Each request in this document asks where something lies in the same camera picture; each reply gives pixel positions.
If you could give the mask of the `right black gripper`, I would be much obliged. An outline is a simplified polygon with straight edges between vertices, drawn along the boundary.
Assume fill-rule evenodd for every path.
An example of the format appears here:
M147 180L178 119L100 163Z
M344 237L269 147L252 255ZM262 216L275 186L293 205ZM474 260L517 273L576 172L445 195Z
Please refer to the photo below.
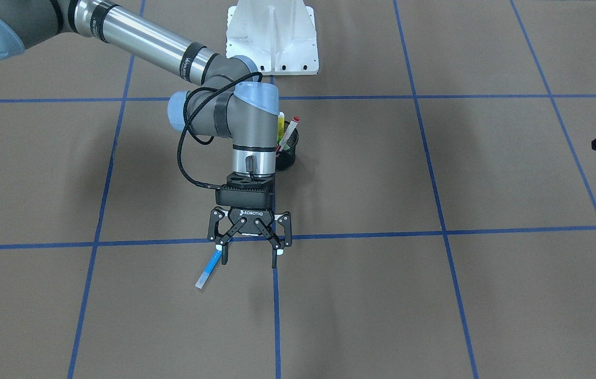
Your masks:
M231 227L225 232L219 231L219 223L227 218ZM272 225L277 224L283 230L283 237L276 234ZM228 262L228 244L235 234L255 235L265 238L272 247L272 268L277 267L278 256L283 254L284 249L292 245L292 214L285 212L273 214L270 210L248 210L242 208L213 208L207 227L207 239L220 247L221 264Z

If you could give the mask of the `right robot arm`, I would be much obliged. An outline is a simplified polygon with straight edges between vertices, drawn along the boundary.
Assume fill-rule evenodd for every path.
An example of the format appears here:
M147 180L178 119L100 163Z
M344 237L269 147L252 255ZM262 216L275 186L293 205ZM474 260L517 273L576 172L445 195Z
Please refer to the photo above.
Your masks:
M180 132L178 170L193 185L215 192L207 240L226 264L233 237L261 236L271 245L276 268L277 257L292 245L291 214L274 208L278 88L263 82L250 58L224 57L111 1L0 1L0 61L64 32L117 46L196 86L173 94L167 114ZM201 145L216 137L232 140L226 182L199 182L187 173L188 136Z

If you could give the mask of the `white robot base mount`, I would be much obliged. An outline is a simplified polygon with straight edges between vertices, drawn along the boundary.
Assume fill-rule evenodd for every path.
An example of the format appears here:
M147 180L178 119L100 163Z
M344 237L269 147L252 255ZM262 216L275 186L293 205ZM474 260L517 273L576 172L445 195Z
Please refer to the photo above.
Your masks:
M315 11L303 1L238 1L226 12L226 57L247 57L264 75L320 71Z

